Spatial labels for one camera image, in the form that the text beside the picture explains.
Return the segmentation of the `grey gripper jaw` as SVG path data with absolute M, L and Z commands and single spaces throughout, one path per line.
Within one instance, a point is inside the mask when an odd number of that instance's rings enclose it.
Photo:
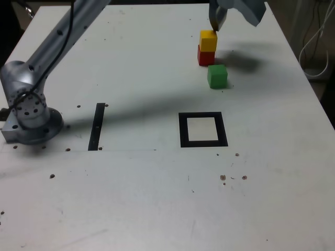
M 219 31 L 227 17 L 227 9 L 221 6 L 221 1 L 209 1 L 209 21 L 213 31 Z
M 266 11 L 264 1 L 257 0 L 221 0 L 218 1 L 220 7 L 224 9 L 236 9 L 245 20 L 256 27 L 262 20 Z

